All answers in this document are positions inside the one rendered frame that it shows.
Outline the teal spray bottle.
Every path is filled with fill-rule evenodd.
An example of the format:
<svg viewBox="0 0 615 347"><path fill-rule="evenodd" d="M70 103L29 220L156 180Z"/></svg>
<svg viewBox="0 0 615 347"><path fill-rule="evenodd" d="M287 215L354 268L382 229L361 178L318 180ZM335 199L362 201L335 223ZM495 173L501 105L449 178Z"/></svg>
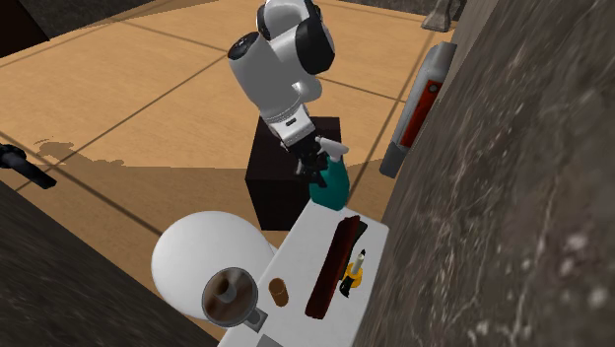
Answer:
<svg viewBox="0 0 615 347"><path fill-rule="evenodd" d="M319 151L309 184L310 199L316 204L340 211L345 207L350 193L350 179L343 161L349 148L321 136L316 136L315 142L319 145Z"/></svg>

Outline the dark robot stand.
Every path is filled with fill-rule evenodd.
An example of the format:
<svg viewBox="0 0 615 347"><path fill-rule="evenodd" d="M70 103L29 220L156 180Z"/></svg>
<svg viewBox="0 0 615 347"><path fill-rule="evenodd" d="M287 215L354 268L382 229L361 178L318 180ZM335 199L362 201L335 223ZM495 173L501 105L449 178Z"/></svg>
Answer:
<svg viewBox="0 0 615 347"><path fill-rule="evenodd" d="M244 180L261 230L290 230L309 202L309 183L295 175L297 164L259 120Z"/></svg>

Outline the white candle in yellow holder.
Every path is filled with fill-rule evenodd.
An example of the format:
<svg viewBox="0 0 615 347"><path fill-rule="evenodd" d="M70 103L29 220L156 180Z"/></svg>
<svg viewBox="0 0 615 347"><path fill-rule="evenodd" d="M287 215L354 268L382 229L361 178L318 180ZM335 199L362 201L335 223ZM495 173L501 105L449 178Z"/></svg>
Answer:
<svg viewBox="0 0 615 347"><path fill-rule="evenodd" d="M339 291L346 298L350 296L350 291L353 288L359 287L362 283L363 263L365 257L366 251L362 249L361 252L357 255L355 261L349 263L345 272L343 273L341 284L339 286Z"/></svg>

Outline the white toilet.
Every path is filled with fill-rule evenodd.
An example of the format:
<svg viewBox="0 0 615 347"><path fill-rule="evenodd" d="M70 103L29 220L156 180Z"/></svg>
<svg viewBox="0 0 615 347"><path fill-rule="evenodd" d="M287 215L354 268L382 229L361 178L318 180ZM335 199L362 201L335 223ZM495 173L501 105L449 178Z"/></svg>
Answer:
<svg viewBox="0 0 615 347"><path fill-rule="evenodd" d="M348 298L335 293L323 319L305 315L308 299L330 247L336 227L355 211L334 211L309 202L279 248L248 221L234 214L205 211L174 222L159 238L152 254L152 275L163 299L177 311L205 316L201 297L220 270L239 267L257 282L257 306L268 317L258 333L241 324L228 328L218 347L257 347L269 336L281 347L352 347L375 284L388 228L363 217L366 231L352 254L366 251L363 278ZM271 279L285 281L289 302L277 307L269 293Z"/></svg>

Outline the small brown cylinder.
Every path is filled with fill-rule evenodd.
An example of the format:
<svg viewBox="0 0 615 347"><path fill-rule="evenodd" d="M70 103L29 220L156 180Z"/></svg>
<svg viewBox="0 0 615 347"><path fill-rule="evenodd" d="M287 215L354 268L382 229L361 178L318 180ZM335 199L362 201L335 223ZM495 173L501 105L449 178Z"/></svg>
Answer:
<svg viewBox="0 0 615 347"><path fill-rule="evenodd" d="M289 294L286 283L281 278L273 278L268 285L269 293L277 307L284 307L289 302Z"/></svg>

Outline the grey and red wall fixture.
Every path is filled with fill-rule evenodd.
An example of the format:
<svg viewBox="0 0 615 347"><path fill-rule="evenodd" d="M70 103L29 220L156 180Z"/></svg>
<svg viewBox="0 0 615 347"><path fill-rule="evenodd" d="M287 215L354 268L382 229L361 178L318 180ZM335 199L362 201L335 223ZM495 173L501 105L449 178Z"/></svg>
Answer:
<svg viewBox="0 0 615 347"><path fill-rule="evenodd" d="M395 178L443 87L457 45L442 41L427 53L392 134L379 172Z"/></svg>

